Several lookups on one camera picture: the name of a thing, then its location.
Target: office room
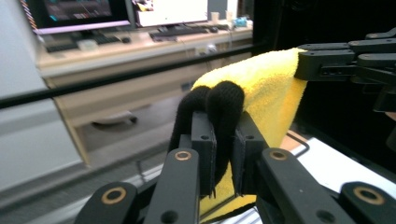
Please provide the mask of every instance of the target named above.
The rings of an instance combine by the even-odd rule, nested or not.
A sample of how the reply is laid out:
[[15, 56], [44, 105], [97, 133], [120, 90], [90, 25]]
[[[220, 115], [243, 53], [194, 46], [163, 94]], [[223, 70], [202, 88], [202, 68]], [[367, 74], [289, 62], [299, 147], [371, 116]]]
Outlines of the office room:
[[[308, 219], [297, 221], [297, 218], [291, 223], [311, 223], [307, 221], [309, 218], [327, 223], [335, 223], [335, 220], [362, 223], [359, 218], [373, 218], [373, 223], [387, 223], [384, 220], [394, 217], [395, 213], [389, 216], [372, 213], [357, 219], [357, 212], [346, 209], [339, 199], [345, 196], [341, 187], [356, 181], [373, 186], [372, 189], [360, 186], [361, 193], [357, 194], [363, 199], [372, 196], [371, 201], [366, 200], [370, 205], [375, 206], [383, 198], [394, 202], [396, 197], [396, 122], [392, 119], [396, 112], [396, 82], [391, 68], [395, 60], [387, 58], [393, 64], [380, 65], [383, 67], [366, 61], [356, 62], [357, 58], [361, 59], [360, 54], [377, 53], [383, 57], [384, 53], [395, 52], [392, 29], [396, 22], [389, 17], [395, 3], [389, 0], [375, 4], [368, 0], [208, 0], [196, 1], [196, 5], [164, 2], [21, 0], [0, 3], [1, 15], [7, 18], [0, 22], [4, 31], [0, 35], [0, 223], [100, 223], [97, 219], [105, 223], [106, 218], [113, 217], [119, 217], [120, 223], [185, 223], [188, 218], [194, 219], [194, 223], [223, 220], [226, 220], [224, 223], [266, 223], [266, 218], [279, 216], [282, 220], [272, 223], [305, 216]], [[73, 12], [76, 5], [94, 13]], [[172, 15], [164, 13], [168, 11], [172, 11]], [[78, 20], [66, 19], [68, 15]], [[319, 57], [310, 57], [316, 53], [325, 56], [329, 53], [330, 63], [321, 61], [327, 57], [319, 61], [315, 61]], [[345, 64], [339, 68], [338, 63]], [[280, 64], [279, 73], [289, 76], [255, 77], [261, 69], [275, 70], [276, 64]], [[285, 67], [290, 67], [290, 71], [285, 72]], [[221, 75], [224, 77], [219, 80], [211, 79]], [[198, 181], [184, 183], [192, 185], [186, 195], [175, 191], [180, 187], [177, 175], [183, 175], [177, 173], [179, 170], [171, 173], [171, 178], [161, 178], [169, 176], [165, 172], [168, 169], [163, 167], [173, 164], [170, 161], [166, 166], [169, 148], [177, 148], [173, 147], [175, 142], [185, 148], [196, 146], [185, 137], [192, 139], [195, 131], [202, 129], [201, 124], [208, 121], [198, 113], [186, 123], [181, 116], [184, 112], [181, 105], [192, 106], [188, 100], [201, 97], [200, 91], [209, 92], [208, 95], [215, 94], [217, 89], [221, 91], [226, 88], [223, 83], [215, 84], [224, 80], [232, 82], [226, 82], [225, 85], [231, 85], [228, 88], [236, 88], [232, 94], [243, 92], [245, 98], [238, 101], [233, 95], [221, 95], [224, 106], [230, 103], [239, 107], [235, 112], [237, 119], [225, 120], [219, 130], [234, 123], [238, 133], [244, 131], [245, 123], [256, 124], [263, 137], [261, 144], [274, 150], [270, 155], [278, 161], [283, 161], [285, 155], [296, 161], [287, 165], [296, 165], [298, 169], [289, 167], [284, 174], [295, 181], [294, 185], [269, 181], [265, 186], [276, 197], [275, 203], [271, 201], [274, 207], [262, 199], [262, 189], [256, 188], [263, 183], [249, 181], [250, 174], [256, 175], [257, 169], [260, 179], [267, 180], [267, 175], [261, 173], [262, 166], [249, 166], [251, 157], [241, 161], [228, 152], [226, 156], [212, 152], [211, 158], [200, 162], [216, 160], [222, 165], [200, 163], [200, 168], [196, 168], [199, 172], [191, 168], [196, 173], [191, 170], [186, 178], [209, 173], [198, 175]], [[201, 84], [213, 90], [198, 86]], [[273, 99], [264, 91], [271, 85], [274, 88], [268, 90], [275, 96], [274, 107], [266, 105], [264, 109], [261, 101], [254, 97], [257, 93], [258, 97]], [[289, 95], [288, 88], [297, 92]], [[212, 105], [216, 109], [204, 109], [204, 112], [218, 116], [222, 101]], [[265, 127], [258, 120], [261, 116], [267, 116], [263, 121]], [[192, 120], [197, 119], [204, 121], [193, 124]], [[209, 122], [207, 127], [213, 129], [211, 125]], [[185, 127], [187, 133], [177, 131]], [[222, 138], [217, 136], [219, 130], [215, 125], [208, 135], [214, 134], [217, 142], [212, 139], [212, 144], [218, 144], [218, 151], [231, 142], [231, 147], [239, 146], [233, 131], [231, 136]], [[249, 136], [245, 136], [246, 142], [242, 145], [251, 140]], [[294, 156], [289, 157], [289, 152], [277, 151], [275, 147], [286, 149]], [[189, 150], [182, 151], [177, 154], [181, 157], [172, 158], [184, 161], [190, 158], [189, 153]], [[264, 160], [263, 154], [261, 156], [260, 162]], [[238, 173], [234, 167], [226, 169], [229, 162], [236, 165], [242, 162], [245, 172]], [[296, 176], [292, 171], [300, 168], [309, 181], [292, 178]], [[275, 171], [272, 178], [283, 174], [281, 170]], [[283, 194], [279, 196], [281, 190], [277, 189], [301, 182], [311, 183], [308, 189], [318, 189], [320, 197], [330, 199], [329, 204], [341, 207], [342, 211], [323, 212], [332, 208], [320, 211], [316, 208], [311, 214], [307, 212], [309, 209], [299, 209], [301, 198], [290, 197], [293, 200], [284, 203], [288, 199], [283, 198]], [[123, 185], [119, 190], [117, 184], [128, 184], [128, 187]], [[218, 189], [221, 186], [227, 186], [227, 192]], [[128, 200], [133, 201], [129, 198], [131, 192], [138, 198], [144, 195], [144, 190], [148, 190], [149, 199], [144, 203], [128, 203], [122, 196], [126, 189]], [[282, 192], [288, 194], [287, 191], [285, 188]], [[307, 194], [308, 198], [319, 197], [314, 190]], [[178, 207], [161, 212], [158, 206], [174, 202], [164, 202], [169, 198], [162, 199], [158, 195], [183, 200], [174, 204]], [[195, 197], [190, 202], [187, 196]], [[98, 199], [98, 203], [89, 203], [94, 199]], [[109, 203], [126, 203], [122, 209], [130, 210], [122, 218], [123, 210], [112, 213], [111, 206], [107, 207]], [[387, 203], [376, 206], [381, 206], [386, 214], [393, 211]], [[190, 213], [177, 210], [183, 207]], [[269, 208], [276, 212], [266, 213]], [[105, 212], [87, 214], [90, 209]]]

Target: metal bar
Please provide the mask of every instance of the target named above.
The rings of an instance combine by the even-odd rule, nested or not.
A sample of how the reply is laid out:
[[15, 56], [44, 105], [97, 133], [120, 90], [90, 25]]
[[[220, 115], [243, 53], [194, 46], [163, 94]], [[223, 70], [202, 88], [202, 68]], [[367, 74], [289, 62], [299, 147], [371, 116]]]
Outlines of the metal bar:
[[135, 223], [139, 212], [137, 189], [124, 182], [99, 188], [78, 213], [76, 224]]
[[200, 157], [200, 194], [210, 195], [215, 189], [216, 136], [205, 112], [192, 114], [191, 148]]
[[378, 84], [396, 86], [396, 74], [391, 71], [358, 66], [356, 76], [373, 80]]
[[392, 38], [394, 36], [396, 36], [396, 27], [385, 33], [368, 34], [366, 35], [365, 39], [384, 39], [384, 38]]
[[395, 40], [396, 38], [355, 40], [348, 42], [348, 44], [356, 54], [392, 53], [396, 50]]
[[256, 199], [256, 207], [262, 223], [265, 224], [284, 224], [285, 218], [278, 207], [272, 203], [268, 203], [261, 197]]
[[304, 44], [298, 47], [305, 50], [349, 49], [348, 43]]
[[[141, 204], [142, 201], [149, 200], [151, 198], [151, 183], [157, 182], [158, 177], [161, 173], [161, 169], [163, 168], [163, 165], [158, 165], [150, 170], [147, 170], [145, 173], [142, 175], [134, 175], [130, 178], [121, 180], [122, 182], [130, 183], [134, 186], [137, 187], [137, 197], [138, 197], [138, 203], [139, 207], [144, 207], [146, 206], [146, 203]], [[87, 203], [87, 201], [91, 198], [91, 195], [88, 197], [85, 197], [83, 199], [80, 199], [78, 201], [75, 201], [73, 203], [70, 203], [64, 207], [61, 207], [59, 209], [56, 209], [54, 211], [49, 211], [46, 215], [37, 217], [26, 224], [64, 224], [64, 223], [74, 223], [76, 216], [78, 215], [79, 211], [81, 211], [82, 207]], [[139, 222], [141, 216], [145, 217], [147, 212], [142, 212], [142, 210], [139, 212], [139, 218], [136, 221], [137, 223]]]
[[346, 70], [349, 71], [347, 65], [352, 63], [354, 58], [355, 53], [349, 49], [301, 52], [295, 77], [307, 81], [346, 81], [346, 76], [321, 76], [318, 72], [324, 65], [340, 66], [340, 68], [346, 66]]
[[268, 144], [249, 113], [244, 112], [235, 129], [233, 153], [230, 158], [236, 195], [257, 193], [254, 161], [265, 148], [268, 148]]
[[205, 63], [208, 61], [224, 58], [224, 57], [230, 57], [234, 56], [237, 54], [242, 54], [242, 53], [247, 53], [253, 51], [255, 48], [258, 48], [260, 45], [246, 45], [244, 47], [239, 47], [235, 48], [232, 50], [220, 52], [220, 53], [215, 53], [215, 54], [209, 54], [207, 56], [203, 57], [197, 57], [194, 59], [185, 59], [185, 60], [180, 60], [175, 63], [163, 63], [159, 64], [157, 66], [151, 66], [148, 68], [142, 68], [142, 69], [137, 69], [131, 72], [124, 72], [120, 73], [111, 77], [100, 77], [97, 79], [93, 80], [87, 80], [87, 81], [81, 81], [79, 83], [73, 83], [73, 84], [68, 84], [64, 85], [61, 87], [57, 87], [54, 89], [48, 89], [48, 90], [43, 90], [43, 91], [32, 91], [32, 92], [27, 92], [25, 94], [21, 95], [15, 95], [15, 96], [10, 96], [8, 98], [3, 98], [0, 99], [0, 109], [4, 108], [9, 108], [12, 106], [16, 105], [24, 105], [28, 103], [32, 103], [35, 101], [40, 101], [40, 100], [45, 100], [57, 96], [62, 96], [78, 91], [85, 91], [89, 90], [92, 88], [96, 87], [101, 87], [109, 84], [114, 84], [126, 80], [130, 80], [133, 78], [137, 77], [143, 77], [155, 73], [160, 73], [164, 72], [167, 70], [171, 69], [177, 69], [180, 67], [188, 66], [188, 65], [193, 65], [196, 63]]
[[198, 223], [199, 156], [178, 148], [168, 153], [152, 195], [145, 224]]
[[346, 183], [341, 188], [339, 203], [358, 223], [395, 222], [396, 200], [375, 186]]
[[396, 53], [361, 54], [357, 60], [360, 67], [394, 68], [395, 64]]
[[355, 223], [287, 150], [265, 149], [259, 171], [286, 224]]

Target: cable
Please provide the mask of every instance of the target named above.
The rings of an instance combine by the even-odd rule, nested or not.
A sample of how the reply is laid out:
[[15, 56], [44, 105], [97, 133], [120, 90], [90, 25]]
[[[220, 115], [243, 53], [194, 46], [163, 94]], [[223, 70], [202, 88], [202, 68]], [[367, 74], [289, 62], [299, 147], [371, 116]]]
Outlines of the cable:
[[293, 139], [294, 141], [296, 141], [296, 142], [300, 143], [301, 145], [305, 146], [305, 149], [303, 149], [302, 151], [300, 151], [299, 153], [297, 153], [295, 155], [296, 158], [301, 157], [302, 155], [305, 154], [305, 152], [307, 152], [310, 149], [309, 145], [305, 141], [301, 140], [300, 138], [292, 135], [291, 133], [286, 133], [286, 135], [288, 137], [290, 137], [291, 139]]
[[228, 29], [228, 34], [230, 38], [228, 39], [228, 50], [233, 49], [233, 32], [231, 29]]
[[184, 49], [184, 52], [186, 53], [186, 58], [190, 58], [189, 51], [187, 50], [187, 47], [186, 47], [186, 43], [184, 43], [184, 41], [182, 39], [178, 39], [177, 41], [180, 41], [183, 44], [183, 49]]
[[207, 72], [210, 72], [210, 71], [213, 70], [212, 63], [211, 63], [211, 62], [206, 62], [206, 70], [207, 70]]
[[212, 208], [210, 208], [208, 211], [200, 215], [200, 219], [205, 219], [206, 217], [209, 217], [211, 214], [217, 212], [222, 206], [226, 205], [227, 203], [232, 202], [235, 199], [235, 196], [231, 196], [224, 200], [223, 202], [216, 204]]

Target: keyboard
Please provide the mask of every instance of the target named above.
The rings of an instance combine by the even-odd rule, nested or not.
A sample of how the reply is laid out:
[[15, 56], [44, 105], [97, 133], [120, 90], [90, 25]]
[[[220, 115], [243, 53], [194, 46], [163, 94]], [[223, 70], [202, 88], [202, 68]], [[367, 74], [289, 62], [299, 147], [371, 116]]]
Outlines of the keyboard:
[[207, 33], [208, 31], [202, 27], [186, 27], [184, 29], [179, 29], [179, 30], [150, 33], [149, 36], [151, 36], [151, 38], [154, 38], [154, 37], [168, 37], [168, 36], [177, 36], [177, 35], [197, 35], [197, 34], [207, 34]]
[[219, 30], [230, 30], [230, 26], [228, 24], [213, 24], [213, 25], [200, 25], [199, 27], [208, 29], [210, 27], [217, 27]]
[[[90, 39], [93, 39], [94, 41], [96, 41], [96, 43], [98, 45], [104, 45], [104, 44], [121, 42], [121, 40], [118, 39], [117, 37], [115, 37], [114, 35], [112, 35], [112, 36], [95, 36], [95, 37], [90, 38]], [[62, 45], [55, 45], [55, 46], [46, 46], [46, 50], [47, 50], [48, 53], [58, 52], [58, 51], [68, 50], [68, 49], [78, 49], [77, 43], [69, 43], [69, 44], [62, 44]]]

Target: microfiber cloth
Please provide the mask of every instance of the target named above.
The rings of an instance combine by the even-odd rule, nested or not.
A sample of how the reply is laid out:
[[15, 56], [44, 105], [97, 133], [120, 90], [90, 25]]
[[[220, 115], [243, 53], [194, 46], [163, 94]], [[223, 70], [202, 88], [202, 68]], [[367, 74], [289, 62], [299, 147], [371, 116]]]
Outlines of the microfiber cloth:
[[298, 55], [303, 51], [270, 51], [208, 72], [198, 78], [178, 105], [169, 150], [177, 148], [181, 134], [191, 133], [193, 111], [207, 113], [218, 142], [216, 195], [201, 199], [201, 222], [227, 217], [256, 201], [255, 195], [234, 196], [229, 164], [234, 130], [246, 111], [268, 146], [280, 146], [306, 86], [306, 81], [294, 78]]

